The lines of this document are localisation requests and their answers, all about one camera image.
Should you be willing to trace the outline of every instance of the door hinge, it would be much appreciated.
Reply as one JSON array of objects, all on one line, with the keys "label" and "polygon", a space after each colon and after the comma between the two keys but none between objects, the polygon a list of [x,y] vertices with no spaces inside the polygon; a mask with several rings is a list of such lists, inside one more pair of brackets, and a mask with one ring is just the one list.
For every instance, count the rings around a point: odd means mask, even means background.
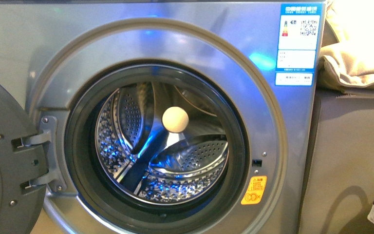
[{"label": "door hinge", "polygon": [[51,192],[62,192],[67,185],[59,169],[59,162],[56,156],[56,128],[58,120],[54,116],[44,116],[39,124],[41,134],[22,138],[23,146],[42,145],[48,158],[48,173],[29,181],[31,186],[48,184]]}]

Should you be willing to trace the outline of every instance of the sticker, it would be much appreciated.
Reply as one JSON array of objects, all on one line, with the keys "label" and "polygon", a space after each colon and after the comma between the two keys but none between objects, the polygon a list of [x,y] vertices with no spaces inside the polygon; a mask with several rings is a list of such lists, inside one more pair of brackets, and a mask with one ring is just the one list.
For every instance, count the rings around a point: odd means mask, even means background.
[{"label": "sticker", "polygon": [[313,84],[324,6],[323,3],[281,5],[276,85]]},{"label": "sticker", "polygon": [[276,73],[276,85],[312,85],[312,73]]},{"label": "sticker", "polygon": [[249,187],[242,199],[242,205],[258,204],[262,200],[266,188],[267,176],[254,176],[250,179]]}]

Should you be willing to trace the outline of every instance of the energy label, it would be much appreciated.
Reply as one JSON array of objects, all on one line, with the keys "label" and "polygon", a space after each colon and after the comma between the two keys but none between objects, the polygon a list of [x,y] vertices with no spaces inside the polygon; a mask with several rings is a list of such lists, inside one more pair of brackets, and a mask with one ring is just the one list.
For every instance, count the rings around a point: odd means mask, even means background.
[{"label": "energy label", "polygon": [[322,4],[282,4],[276,85],[313,84]]}]

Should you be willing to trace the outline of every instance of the washing machine door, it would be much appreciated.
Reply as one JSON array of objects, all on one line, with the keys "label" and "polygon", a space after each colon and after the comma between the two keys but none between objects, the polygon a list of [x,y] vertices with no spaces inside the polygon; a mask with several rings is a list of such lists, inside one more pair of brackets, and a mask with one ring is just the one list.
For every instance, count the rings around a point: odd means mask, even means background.
[{"label": "washing machine door", "polygon": [[38,134],[17,101],[0,86],[0,233],[29,233],[42,209],[46,186],[29,181],[47,173]]}]

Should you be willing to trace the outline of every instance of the silver washing machine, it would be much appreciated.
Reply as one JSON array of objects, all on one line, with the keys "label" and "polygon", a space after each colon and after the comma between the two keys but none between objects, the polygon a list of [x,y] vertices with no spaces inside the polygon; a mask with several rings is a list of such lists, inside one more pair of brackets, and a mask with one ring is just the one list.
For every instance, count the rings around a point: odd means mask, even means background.
[{"label": "silver washing machine", "polygon": [[0,0],[0,233],[295,233],[324,10]]}]

